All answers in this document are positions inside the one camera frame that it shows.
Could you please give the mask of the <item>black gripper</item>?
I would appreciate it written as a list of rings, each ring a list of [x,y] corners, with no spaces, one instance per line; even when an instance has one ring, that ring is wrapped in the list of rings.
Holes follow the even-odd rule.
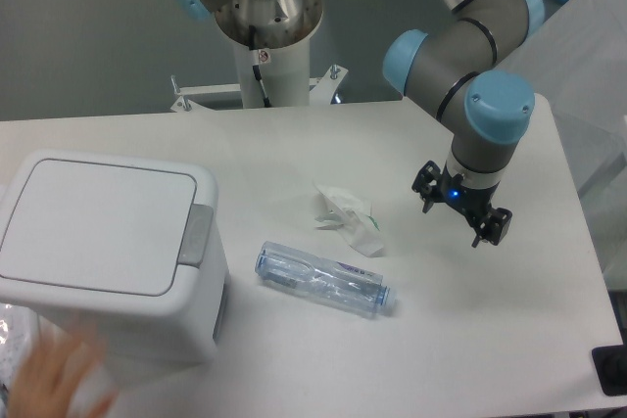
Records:
[[[473,222],[475,237],[471,247],[476,248],[480,242],[497,246],[509,229],[512,212],[491,204],[498,186],[497,172],[481,173],[465,167],[449,171],[446,166],[440,168],[428,161],[418,171],[411,189],[422,200],[423,213],[435,204],[445,204]]]

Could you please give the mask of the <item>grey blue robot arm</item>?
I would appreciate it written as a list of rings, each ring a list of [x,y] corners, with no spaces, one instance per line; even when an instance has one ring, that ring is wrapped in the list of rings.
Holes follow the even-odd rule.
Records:
[[[382,72],[402,96],[453,135],[443,165],[426,163],[412,183],[426,209],[444,204],[461,214],[476,243],[499,244],[512,219],[492,198],[528,129],[535,94],[498,64],[543,23],[542,0],[444,0],[456,20],[429,35],[401,34]],[[235,53],[247,108],[311,102],[310,39],[321,0],[176,0],[197,21],[214,18]]]

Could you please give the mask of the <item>blurred human hand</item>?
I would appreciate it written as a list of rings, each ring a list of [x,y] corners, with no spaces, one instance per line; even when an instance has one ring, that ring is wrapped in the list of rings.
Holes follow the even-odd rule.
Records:
[[[94,329],[42,331],[9,389],[9,417],[70,417],[79,386],[98,366],[105,344]]]

